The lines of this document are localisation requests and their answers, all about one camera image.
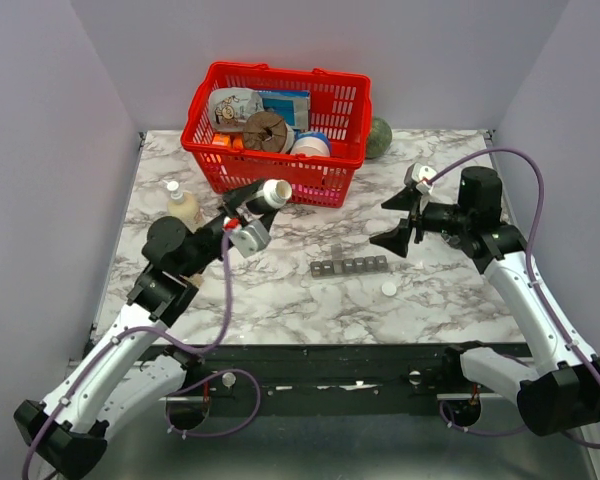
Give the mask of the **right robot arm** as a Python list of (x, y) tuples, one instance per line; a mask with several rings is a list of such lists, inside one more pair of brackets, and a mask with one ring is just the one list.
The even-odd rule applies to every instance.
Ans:
[(404, 189), (381, 205), (408, 215), (393, 230), (371, 237), (371, 244), (406, 257), (409, 244), (427, 232), (457, 238), (504, 300), (533, 359), (526, 366), (479, 342), (453, 346), (439, 370), (442, 384), (454, 392), (473, 383), (487, 387), (516, 405), (538, 436), (600, 422), (600, 357), (544, 287), (521, 232), (503, 220), (496, 171), (463, 169), (454, 204), (430, 201), (434, 174), (421, 164), (408, 168)]

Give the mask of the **white bottle cap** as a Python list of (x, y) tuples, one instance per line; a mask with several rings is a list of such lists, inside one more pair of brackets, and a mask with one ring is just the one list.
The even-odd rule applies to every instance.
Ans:
[(397, 288), (392, 282), (385, 282), (381, 286), (381, 291), (385, 296), (392, 297), (396, 294)]

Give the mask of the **grey weekly pill organizer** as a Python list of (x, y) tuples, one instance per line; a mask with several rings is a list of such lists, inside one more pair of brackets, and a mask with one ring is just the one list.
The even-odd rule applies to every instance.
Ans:
[(388, 271), (389, 264), (384, 255), (345, 257), (341, 244), (331, 246), (330, 258), (309, 263), (309, 272), (313, 278), (357, 276)]

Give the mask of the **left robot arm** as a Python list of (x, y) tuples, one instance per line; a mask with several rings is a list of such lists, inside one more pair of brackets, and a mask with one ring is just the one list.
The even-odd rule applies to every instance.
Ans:
[[(244, 258), (263, 251), (291, 196), (289, 182), (260, 179), (225, 192), (218, 215), (195, 230), (173, 215), (150, 226), (142, 249), (148, 264), (109, 330), (53, 391), (16, 409), (14, 421), (28, 446), (22, 478), (35, 455), (66, 479), (84, 478), (132, 419), (162, 397), (200, 387), (202, 372), (194, 363), (222, 342), (232, 316), (229, 251)], [(211, 344), (192, 347), (168, 331), (199, 291), (192, 277), (216, 260), (225, 269), (223, 322)]]

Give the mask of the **white pill bottle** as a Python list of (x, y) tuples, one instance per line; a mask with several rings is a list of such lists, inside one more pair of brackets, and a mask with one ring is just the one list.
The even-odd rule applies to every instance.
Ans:
[(246, 202), (250, 213), (263, 215), (284, 207), (291, 199), (293, 189), (286, 180), (266, 180)]

